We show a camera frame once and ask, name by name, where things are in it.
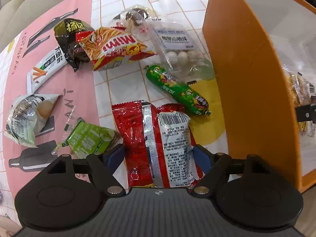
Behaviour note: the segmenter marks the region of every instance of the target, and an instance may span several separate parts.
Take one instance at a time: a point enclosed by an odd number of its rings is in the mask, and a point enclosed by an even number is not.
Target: white and green food package
[[[21,95],[15,98],[4,135],[17,144],[36,148],[35,135],[45,126],[59,94]]]
[[[51,50],[26,76],[27,93],[39,89],[53,74],[67,64],[60,46]]]
[[[69,145],[78,158],[84,159],[89,154],[101,154],[111,149],[120,139],[117,131],[88,124],[82,118],[78,118],[76,126],[62,143],[62,147]]]

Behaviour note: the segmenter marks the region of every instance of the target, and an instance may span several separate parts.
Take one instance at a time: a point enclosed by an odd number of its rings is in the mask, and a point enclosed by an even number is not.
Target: red snack bag
[[[194,186],[203,173],[195,165],[189,117],[182,104],[156,108],[134,101],[112,106],[126,148],[128,184],[157,187]]]
[[[89,56],[93,70],[103,66],[114,68],[123,61],[137,61],[156,55],[122,28],[100,27],[88,35],[76,35],[76,41]]]

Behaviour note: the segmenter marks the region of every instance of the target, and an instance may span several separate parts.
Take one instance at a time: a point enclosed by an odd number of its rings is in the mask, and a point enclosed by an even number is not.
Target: green snack bag
[[[188,111],[196,115],[210,115],[209,104],[198,92],[192,90],[186,83],[169,74],[164,68],[153,65],[146,71],[148,79],[165,90],[179,103],[183,103]]]
[[[75,128],[62,143],[62,147],[70,145],[78,158],[84,159],[89,154],[101,154],[105,152],[107,149],[113,147],[118,139],[118,132],[110,128],[88,124],[82,118],[79,118]]]

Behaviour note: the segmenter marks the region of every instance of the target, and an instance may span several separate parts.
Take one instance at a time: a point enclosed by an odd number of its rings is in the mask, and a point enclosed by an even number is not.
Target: pink tablecloth section
[[[48,40],[40,44],[40,47],[38,47],[40,49],[36,48],[22,57],[26,51],[30,37],[44,27],[50,20],[55,17],[60,17],[68,12],[75,11],[76,9],[78,9],[78,11],[73,15],[73,17],[90,23],[91,3],[92,0],[64,0],[40,16],[21,33],[13,54],[5,88],[3,109],[4,116],[2,122],[3,129],[5,129],[6,117],[13,100],[18,95],[26,94],[27,73],[49,51],[58,46],[54,36],[54,30],[51,29],[37,37],[36,40],[40,40],[50,36]],[[55,120],[55,131],[37,137],[35,139],[36,145],[52,140],[55,140],[56,143],[60,142],[63,131],[57,131],[57,129],[64,128],[67,121],[67,113],[71,111],[72,106],[76,106],[76,114],[83,117],[87,120],[87,122],[99,124],[94,93],[93,71],[89,65],[86,64],[85,66],[85,68],[74,73],[72,67],[70,65],[66,65],[38,90],[38,93],[57,93],[61,96],[52,113]],[[15,197],[16,193],[27,182],[38,174],[38,171],[24,172],[19,168],[10,168],[8,166],[8,160],[19,157],[22,150],[26,148],[27,147],[22,145],[16,145],[9,138],[3,137],[3,153],[6,161],[5,169],[7,172],[8,184],[13,197]],[[63,148],[62,151],[59,152],[69,153],[70,150],[68,148]]]

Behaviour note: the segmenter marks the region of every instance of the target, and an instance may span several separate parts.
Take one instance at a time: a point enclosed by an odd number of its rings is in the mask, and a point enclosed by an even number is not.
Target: green sausage
[[[184,104],[190,112],[196,115],[211,114],[208,111],[208,102],[198,92],[166,72],[164,68],[157,65],[150,66],[146,76],[152,83],[171,94],[177,102]]]

